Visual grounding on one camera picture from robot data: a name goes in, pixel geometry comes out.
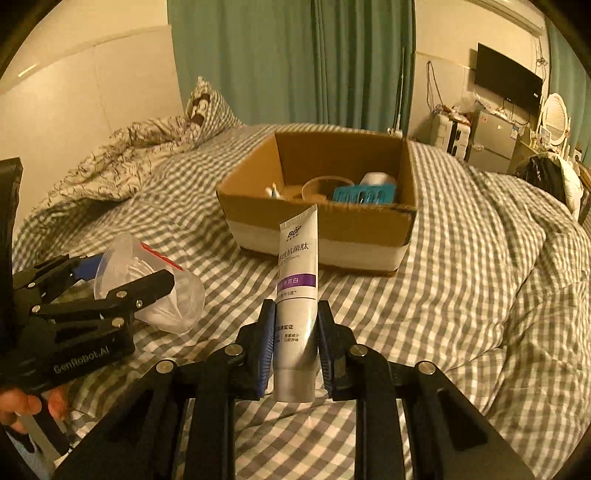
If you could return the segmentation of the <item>person's left hand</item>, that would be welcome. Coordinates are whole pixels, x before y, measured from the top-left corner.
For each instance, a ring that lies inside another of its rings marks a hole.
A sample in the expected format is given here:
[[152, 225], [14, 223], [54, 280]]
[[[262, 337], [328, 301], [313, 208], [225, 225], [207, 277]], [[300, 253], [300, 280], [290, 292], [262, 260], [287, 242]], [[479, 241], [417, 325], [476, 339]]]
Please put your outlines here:
[[[68, 393], [70, 385], [61, 385], [46, 393], [48, 410], [54, 419], [63, 421], [68, 412]], [[37, 415], [42, 409], [41, 400], [35, 395], [28, 395], [18, 388], [1, 390], [1, 424], [18, 433], [27, 432], [20, 418], [23, 415]]]

